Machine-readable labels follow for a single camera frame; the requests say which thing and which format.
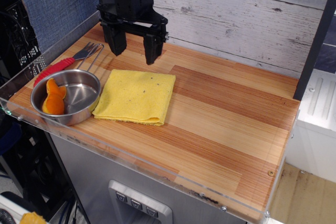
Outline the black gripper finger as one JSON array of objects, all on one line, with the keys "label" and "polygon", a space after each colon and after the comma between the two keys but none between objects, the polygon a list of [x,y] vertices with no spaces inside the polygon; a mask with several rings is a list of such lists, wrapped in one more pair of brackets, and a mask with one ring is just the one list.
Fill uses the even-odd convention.
[{"label": "black gripper finger", "polygon": [[165,36],[145,35],[143,44],[145,49],[146,64],[152,65],[155,60],[162,54],[163,43],[166,41]]},{"label": "black gripper finger", "polygon": [[125,32],[118,27],[110,27],[102,25],[105,42],[109,44],[111,51],[116,55],[120,55],[127,47]]}]

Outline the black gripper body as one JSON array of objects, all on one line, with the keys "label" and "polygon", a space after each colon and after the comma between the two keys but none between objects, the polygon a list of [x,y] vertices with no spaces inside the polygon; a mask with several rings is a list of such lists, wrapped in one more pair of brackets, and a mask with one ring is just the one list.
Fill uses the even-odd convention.
[{"label": "black gripper body", "polygon": [[157,13],[154,0],[114,0],[113,4],[98,4],[103,25],[118,27],[134,35],[158,35],[168,38],[167,18]]}]

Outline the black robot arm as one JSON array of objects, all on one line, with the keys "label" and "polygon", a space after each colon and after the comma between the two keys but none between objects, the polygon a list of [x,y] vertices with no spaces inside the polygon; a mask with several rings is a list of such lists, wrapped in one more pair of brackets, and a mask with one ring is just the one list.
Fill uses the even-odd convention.
[{"label": "black robot arm", "polygon": [[157,13],[153,5],[154,0],[99,0],[97,10],[104,39],[116,56],[127,47],[127,33],[143,38],[147,65],[161,55],[168,38],[168,19]]}]

